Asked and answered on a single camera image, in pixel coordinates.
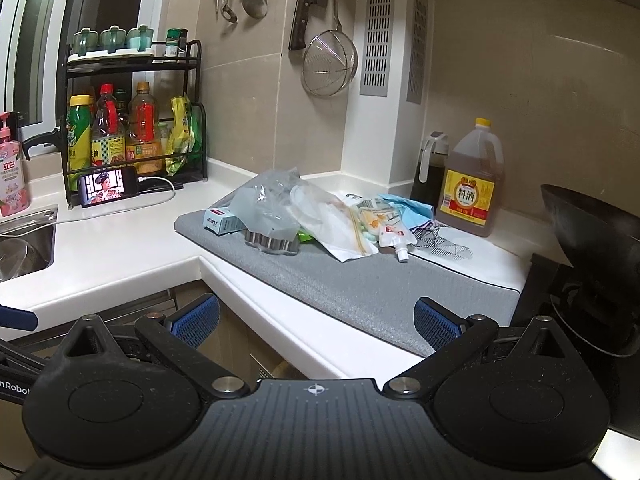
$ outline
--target gray fabric cover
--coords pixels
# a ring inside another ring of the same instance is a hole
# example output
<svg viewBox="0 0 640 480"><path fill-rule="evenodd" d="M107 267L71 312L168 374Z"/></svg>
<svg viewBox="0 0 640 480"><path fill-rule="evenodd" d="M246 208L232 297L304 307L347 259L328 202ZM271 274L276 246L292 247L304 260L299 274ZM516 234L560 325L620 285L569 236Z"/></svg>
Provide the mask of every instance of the gray fabric cover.
<svg viewBox="0 0 640 480"><path fill-rule="evenodd" d="M340 263L316 243L296 256L265 254L244 243L242 233L217 236L202 226L204 211L178 217L175 230L223 260L329 316L421 356L433 349L414 327L414 305L429 296L461 317L485 314L507 326L517 290L478 282L410 256L380 253Z"/></svg>

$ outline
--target yellow plastic packet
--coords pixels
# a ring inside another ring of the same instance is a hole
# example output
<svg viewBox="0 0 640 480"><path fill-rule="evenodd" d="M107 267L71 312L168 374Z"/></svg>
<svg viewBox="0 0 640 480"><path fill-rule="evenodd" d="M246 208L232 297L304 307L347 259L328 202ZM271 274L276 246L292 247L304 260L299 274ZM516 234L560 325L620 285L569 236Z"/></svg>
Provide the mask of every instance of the yellow plastic packet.
<svg viewBox="0 0 640 480"><path fill-rule="evenodd" d="M165 155L174 153L187 153L190 142L190 126L187 110L187 98L184 96L172 97L171 108L174 111L174 127L166 142ZM166 172L174 175L184 165L185 156L165 159Z"/></svg>

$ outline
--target yellow and red label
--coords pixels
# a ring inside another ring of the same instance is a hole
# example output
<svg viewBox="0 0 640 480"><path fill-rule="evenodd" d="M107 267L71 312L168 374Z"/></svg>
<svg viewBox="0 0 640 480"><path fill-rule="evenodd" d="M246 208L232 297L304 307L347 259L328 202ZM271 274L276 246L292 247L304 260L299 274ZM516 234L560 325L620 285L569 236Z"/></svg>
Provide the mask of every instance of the yellow and red label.
<svg viewBox="0 0 640 480"><path fill-rule="evenodd" d="M488 180L447 170L440 210L474 224L484 225L494 185Z"/></svg>

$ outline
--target ventilation slot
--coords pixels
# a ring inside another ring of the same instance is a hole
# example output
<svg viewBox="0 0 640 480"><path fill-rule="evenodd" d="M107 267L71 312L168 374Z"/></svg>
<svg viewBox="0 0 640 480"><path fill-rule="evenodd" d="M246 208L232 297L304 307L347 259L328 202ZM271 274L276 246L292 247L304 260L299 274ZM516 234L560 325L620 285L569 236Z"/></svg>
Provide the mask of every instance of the ventilation slot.
<svg viewBox="0 0 640 480"><path fill-rule="evenodd" d="M360 95L386 97L391 58L394 0L367 0L367 30Z"/></svg>
<svg viewBox="0 0 640 480"><path fill-rule="evenodd" d="M409 63L406 100L417 105L422 103L424 70L427 62L428 16L428 1L414 0L414 29L412 31L411 61Z"/></svg>

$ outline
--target wok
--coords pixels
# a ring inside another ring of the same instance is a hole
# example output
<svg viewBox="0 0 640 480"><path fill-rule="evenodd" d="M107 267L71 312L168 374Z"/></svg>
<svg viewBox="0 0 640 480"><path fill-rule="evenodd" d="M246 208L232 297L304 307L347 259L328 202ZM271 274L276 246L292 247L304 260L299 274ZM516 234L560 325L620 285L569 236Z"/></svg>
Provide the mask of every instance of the wok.
<svg viewBox="0 0 640 480"><path fill-rule="evenodd" d="M585 283L640 313L640 218L563 187L541 190L556 238Z"/></svg>

